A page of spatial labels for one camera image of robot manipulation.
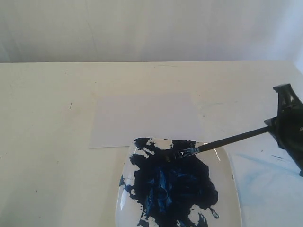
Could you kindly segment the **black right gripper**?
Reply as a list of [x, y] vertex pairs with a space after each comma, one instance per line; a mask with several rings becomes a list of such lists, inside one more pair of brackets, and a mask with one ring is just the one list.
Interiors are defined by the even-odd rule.
[[303, 104], [291, 84], [273, 87], [278, 94], [277, 117], [264, 121], [279, 147], [286, 150], [303, 175]]

